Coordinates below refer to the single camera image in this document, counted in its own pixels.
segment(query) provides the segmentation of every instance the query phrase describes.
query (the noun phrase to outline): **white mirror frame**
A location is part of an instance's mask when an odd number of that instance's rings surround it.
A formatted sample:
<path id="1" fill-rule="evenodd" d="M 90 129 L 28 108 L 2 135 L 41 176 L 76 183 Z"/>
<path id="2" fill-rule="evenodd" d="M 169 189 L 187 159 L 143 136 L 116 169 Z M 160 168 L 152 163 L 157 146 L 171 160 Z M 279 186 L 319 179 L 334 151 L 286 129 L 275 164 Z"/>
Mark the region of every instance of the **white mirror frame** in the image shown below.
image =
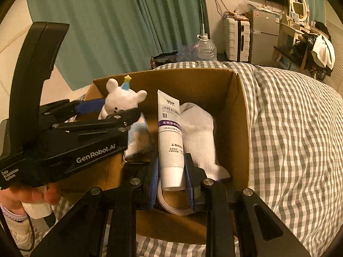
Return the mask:
<path id="1" fill-rule="evenodd" d="M 293 6 L 293 2 L 295 0 L 290 0 L 290 6 L 292 8 L 292 12 L 295 12 L 294 10 L 294 6 Z M 304 17 L 303 18 L 299 18 L 299 21 L 300 22 L 304 22 L 307 20 L 307 12 L 308 12 L 308 8 L 307 8 L 307 3 L 305 0 L 302 0 L 302 8 L 303 8 L 303 11 L 304 11 Z"/>

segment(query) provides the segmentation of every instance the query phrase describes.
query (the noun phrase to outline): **human hand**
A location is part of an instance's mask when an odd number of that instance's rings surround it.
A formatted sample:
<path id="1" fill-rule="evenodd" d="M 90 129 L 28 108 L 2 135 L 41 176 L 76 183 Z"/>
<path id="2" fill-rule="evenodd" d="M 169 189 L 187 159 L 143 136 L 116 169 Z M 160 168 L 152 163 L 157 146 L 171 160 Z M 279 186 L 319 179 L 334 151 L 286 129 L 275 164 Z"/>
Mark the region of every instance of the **human hand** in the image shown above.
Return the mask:
<path id="1" fill-rule="evenodd" d="M 44 193 L 39 192 L 34 187 L 25 185 L 15 185 L 5 190 L 0 190 L 0 204 L 17 215 L 26 214 L 21 202 L 37 203 L 44 200 L 51 205 L 57 205 L 60 198 L 61 193 L 57 183 L 48 184 L 47 190 Z"/>

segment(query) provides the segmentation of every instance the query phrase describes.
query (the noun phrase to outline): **silver mini fridge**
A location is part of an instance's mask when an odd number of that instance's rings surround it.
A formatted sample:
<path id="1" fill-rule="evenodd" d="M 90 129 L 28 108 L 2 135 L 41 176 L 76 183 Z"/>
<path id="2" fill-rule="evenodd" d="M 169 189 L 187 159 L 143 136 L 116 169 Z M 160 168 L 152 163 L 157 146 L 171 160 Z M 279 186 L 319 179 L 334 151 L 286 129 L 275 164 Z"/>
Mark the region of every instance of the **silver mini fridge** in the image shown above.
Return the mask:
<path id="1" fill-rule="evenodd" d="M 271 66 L 274 46 L 277 46 L 280 17 L 271 12 L 250 11 L 249 63 Z"/>

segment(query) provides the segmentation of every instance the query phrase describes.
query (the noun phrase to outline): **bear ear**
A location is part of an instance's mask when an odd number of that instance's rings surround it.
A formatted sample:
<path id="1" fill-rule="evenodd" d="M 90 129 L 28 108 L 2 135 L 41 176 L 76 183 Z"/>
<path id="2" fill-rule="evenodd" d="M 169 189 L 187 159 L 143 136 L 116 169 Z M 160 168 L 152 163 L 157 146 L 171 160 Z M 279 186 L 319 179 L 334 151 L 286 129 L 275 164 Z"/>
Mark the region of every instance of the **bear ear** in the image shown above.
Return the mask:
<path id="1" fill-rule="evenodd" d="M 106 89 L 109 93 L 113 92 L 117 88 L 118 88 L 118 82 L 116 79 L 111 78 L 106 83 Z"/>
<path id="2" fill-rule="evenodd" d="M 147 96 L 147 92 L 144 90 L 140 90 L 137 92 L 137 103 L 142 102 L 143 100 L 145 100 Z"/>

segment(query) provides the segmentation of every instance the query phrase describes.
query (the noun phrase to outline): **bear face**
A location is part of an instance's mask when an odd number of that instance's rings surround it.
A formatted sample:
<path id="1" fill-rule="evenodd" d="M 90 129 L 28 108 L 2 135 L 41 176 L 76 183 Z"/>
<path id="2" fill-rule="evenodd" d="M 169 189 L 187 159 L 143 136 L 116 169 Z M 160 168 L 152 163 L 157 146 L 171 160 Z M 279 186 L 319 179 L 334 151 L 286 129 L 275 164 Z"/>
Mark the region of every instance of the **bear face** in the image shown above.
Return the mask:
<path id="1" fill-rule="evenodd" d="M 147 92 L 140 90 L 137 93 L 131 89 L 125 90 L 118 85 L 117 80 L 111 78 L 106 84 L 108 95 L 105 105 L 99 115 L 99 119 L 105 119 L 108 115 L 119 111 L 138 107 L 138 104 L 145 100 Z"/>

